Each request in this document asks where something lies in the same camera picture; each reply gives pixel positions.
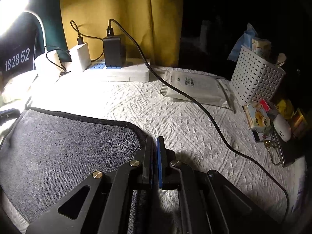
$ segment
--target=power strip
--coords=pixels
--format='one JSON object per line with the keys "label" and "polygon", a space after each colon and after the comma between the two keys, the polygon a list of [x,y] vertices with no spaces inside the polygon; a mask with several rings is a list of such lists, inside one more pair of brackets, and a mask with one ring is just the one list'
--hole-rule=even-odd
{"label": "power strip", "polygon": [[84,77],[98,81],[148,82],[149,69],[142,59],[127,59],[121,68],[108,68],[105,60],[93,63],[90,68],[82,72]]}

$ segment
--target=black cable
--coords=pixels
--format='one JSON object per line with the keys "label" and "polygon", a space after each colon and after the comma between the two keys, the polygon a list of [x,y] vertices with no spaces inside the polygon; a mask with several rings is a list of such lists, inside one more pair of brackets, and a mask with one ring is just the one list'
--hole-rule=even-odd
{"label": "black cable", "polygon": [[33,61],[32,68],[33,68],[33,70],[35,70],[35,55],[36,55],[36,52],[37,52],[37,39],[38,39],[38,34],[36,33],[35,44],[34,44],[34,56],[32,57],[32,61]]}
{"label": "black cable", "polygon": [[44,47],[48,47],[48,46],[51,46],[51,47],[55,47],[55,48],[62,49],[62,51],[64,51],[64,52],[69,52],[69,50],[65,50],[65,49],[63,49],[63,48],[61,48],[61,47],[59,47],[59,46],[46,45],[46,46],[44,46]]}
{"label": "black cable", "polygon": [[48,58],[48,53],[49,53],[49,52],[57,51],[57,50],[65,52],[66,54],[69,55],[69,57],[71,56],[71,55],[68,53],[68,50],[64,50],[64,49],[61,49],[61,48],[54,48],[54,49],[49,50],[49,51],[46,52],[46,59],[47,59],[49,62],[51,62],[52,64],[54,64],[55,66],[59,67],[60,69],[64,70],[65,72],[67,72],[66,68],[65,68],[62,64],[61,64],[61,66],[59,66],[59,65],[57,65],[56,63],[54,63],[53,61],[51,61],[51,60]]}
{"label": "black cable", "polygon": [[232,151],[234,152],[235,154],[241,156],[241,157],[244,157],[250,161],[252,161],[255,165],[257,165],[285,194],[286,196],[286,212],[285,212],[285,215],[282,219],[282,222],[283,223],[285,221],[285,218],[286,218],[286,215],[287,215],[287,212],[288,212],[288,208],[289,208],[289,197],[288,197],[288,193],[286,191],[286,189],[281,185],[279,184],[268,172],[266,169],[264,169],[264,167],[262,165],[260,165],[255,159],[235,150],[232,148],[232,146],[227,142],[227,140],[225,139],[224,135],[222,134],[220,128],[218,127],[218,124],[216,123],[216,121],[213,119],[213,117],[211,116],[211,114],[207,111],[206,108],[203,107],[203,105],[201,103],[199,103],[197,100],[195,100],[194,98],[192,98],[191,96],[189,96],[188,94],[186,94],[185,92],[175,88],[174,86],[170,85],[169,83],[167,83],[165,80],[163,80],[153,69],[152,67],[149,65],[149,63],[147,62],[144,54],[143,54],[143,51],[142,49],[140,48],[139,44],[135,41],[134,38],[132,38],[132,36],[127,33],[127,31],[114,19],[110,19],[108,21],[108,28],[111,28],[111,21],[113,21],[122,31],[125,35],[128,36],[129,39],[132,40],[132,42],[136,45],[136,47],[138,48],[143,60],[144,60],[144,63],[146,65],[146,67],[149,69],[149,71],[154,75],[156,76],[156,78],[162,82],[164,85],[168,86],[169,88],[171,88],[172,90],[180,93],[181,95],[183,95],[184,97],[187,97],[189,100],[191,100],[192,102],[194,102],[200,109],[202,109],[204,111],[205,114],[207,114],[207,116],[209,117],[209,119],[211,120],[211,122],[213,123],[214,127],[216,128],[219,136],[221,137],[222,141],[225,143],[225,145]]}
{"label": "black cable", "polygon": [[[79,32],[79,28],[78,28],[77,24],[74,22],[74,20],[71,20],[71,27],[78,33],[78,38],[81,38],[81,36],[84,36],[84,37],[87,37],[87,38],[90,38],[90,39],[101,40],[103,42],[103,39],[101,39],[99,37],[84,35],[81,32]],[[94,62],[94,61],[100,59],[103,54],[104,54],[104,46],[103,46],[103,52],[101,53],[101,55],[98,58],[96,58],[94,60],[91,60],[91,62]]]}

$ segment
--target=lamp arm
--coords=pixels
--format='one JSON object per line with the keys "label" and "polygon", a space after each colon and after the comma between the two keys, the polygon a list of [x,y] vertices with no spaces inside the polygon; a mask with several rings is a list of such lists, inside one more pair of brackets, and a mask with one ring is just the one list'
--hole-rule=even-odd
{"label": "lamp arm", "polygon": [[25,10],[24,12],[28,12],[30,14],[33,14],[39,21],[40,23],[40,26],[41,26],[41,30],[42,30],[42,35],[43,35],[43,45],[44,45],[44,51],[47,52],[47,48],[46,48],[46,31],[44,30],[44,26],[43,26],[43,23],[42,23],[42,20],[41,18],[38,16],[38,14],[36,14],[35,12],[33,11],[28,11],[28,10]]}

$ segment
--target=gray mat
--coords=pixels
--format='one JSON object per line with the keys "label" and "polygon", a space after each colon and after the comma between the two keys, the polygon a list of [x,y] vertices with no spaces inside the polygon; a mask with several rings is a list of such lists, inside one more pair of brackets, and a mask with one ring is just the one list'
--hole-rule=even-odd
{"label": "gray mat", "polygon": [[128,122],[32,108],[3,141],[0,185],[32,222],[94,170],[114,171],[133,159],[145,139]]}

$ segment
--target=small box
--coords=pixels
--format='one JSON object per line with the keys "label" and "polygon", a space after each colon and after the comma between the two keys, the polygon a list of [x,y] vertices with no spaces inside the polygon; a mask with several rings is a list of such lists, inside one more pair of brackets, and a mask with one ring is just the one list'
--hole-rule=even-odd
{"label": "small box", "polygon": [[121,68],[126,61],[125,36],[105,37],[103,46],[106,67]]}
{"label": "small box", "polygon": [[269,104],[266,102],[265,99],[260,99],[260,104],[263,106],[263,108],[265,109],[265,111],[268,113],[269,110],[271,109]]}
{"label": "small box", "polygon": [[244,111],[252,131],[263,133],[271,128],[270,119],[261,104],[256,102],[246,104],[244,105]]}

